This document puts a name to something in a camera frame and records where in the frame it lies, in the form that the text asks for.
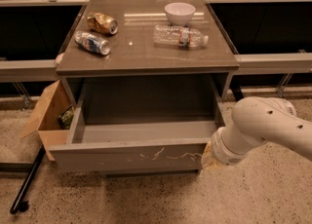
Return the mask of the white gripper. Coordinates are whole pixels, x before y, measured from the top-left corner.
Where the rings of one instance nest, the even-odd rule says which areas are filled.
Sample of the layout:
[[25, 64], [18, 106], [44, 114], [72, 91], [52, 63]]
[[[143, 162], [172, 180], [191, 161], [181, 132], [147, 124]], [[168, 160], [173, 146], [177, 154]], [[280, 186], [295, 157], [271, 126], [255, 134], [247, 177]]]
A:
[[222, 164], [234, 166], [244, 160], [247, 155], [239, 155], [230, 151], [224, 144], [221, 133], [224, 127], [219, 128], [208, 142], [201, 158], [202, 168], [222, 167]]

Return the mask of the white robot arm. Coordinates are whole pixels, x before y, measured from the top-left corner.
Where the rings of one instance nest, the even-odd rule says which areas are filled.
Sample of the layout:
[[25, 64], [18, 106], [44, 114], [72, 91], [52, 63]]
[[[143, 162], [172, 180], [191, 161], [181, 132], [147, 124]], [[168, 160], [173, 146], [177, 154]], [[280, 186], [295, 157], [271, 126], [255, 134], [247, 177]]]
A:
[[312, 123], [296, 116], [294, 106], [275, 97], [245, 97], [232, 108], [231, 120], [208, 142], [201, 164], [233, 166], [267, 142], [282, 145], [312, 161]]

